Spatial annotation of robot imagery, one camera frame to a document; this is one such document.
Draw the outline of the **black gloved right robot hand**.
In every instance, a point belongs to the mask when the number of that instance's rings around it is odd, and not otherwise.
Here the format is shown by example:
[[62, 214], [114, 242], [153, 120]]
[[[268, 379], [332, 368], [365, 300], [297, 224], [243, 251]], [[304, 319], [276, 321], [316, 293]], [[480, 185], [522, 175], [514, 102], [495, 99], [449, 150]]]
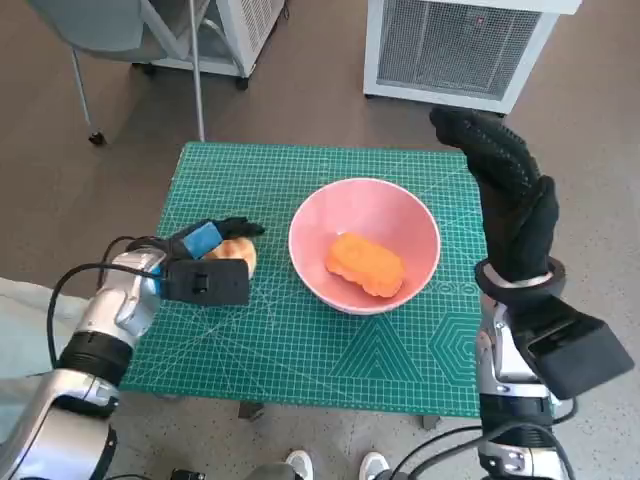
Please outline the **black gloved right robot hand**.
[[440, 143], [466, 156], [496, 274], [509, 283], [548, 274], [559, 204], [555, 181], [540, 172], [526, 142], [499, 119], [471, 110], [440, 106], [429, 118]]

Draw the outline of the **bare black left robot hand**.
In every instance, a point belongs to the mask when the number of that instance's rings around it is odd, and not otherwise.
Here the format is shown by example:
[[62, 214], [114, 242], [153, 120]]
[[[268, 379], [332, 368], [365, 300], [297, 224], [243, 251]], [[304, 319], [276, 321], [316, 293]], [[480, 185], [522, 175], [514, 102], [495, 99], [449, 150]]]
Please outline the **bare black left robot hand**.
[[170, 251], [179, 258], [201, 259], [225, 240], [253, 238], [265, 233], [265, 228], [246, 217], [223, 220], [204, 219], [189, 225], [167, 239]]

